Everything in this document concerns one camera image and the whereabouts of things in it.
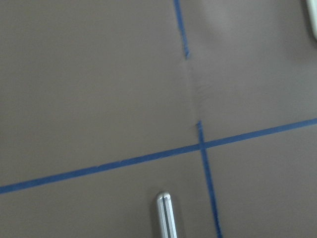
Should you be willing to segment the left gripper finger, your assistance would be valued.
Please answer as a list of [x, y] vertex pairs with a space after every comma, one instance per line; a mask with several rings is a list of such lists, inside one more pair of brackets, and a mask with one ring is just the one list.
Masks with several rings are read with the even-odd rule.
[[164, 237], [177, 238], [177, 229], [173, 212], [173, 205], [169, 193], [163, 195], [163, 210], [164, 210]]
[[156, 205], [158, 210], [158, 222], [159, 222], [159, 229], [160, 229], [160, 237], [166, 237], [166, 222], [165, 222], [165, 211], [164, 211], [164, 192], [161, 192], [157, 195]]

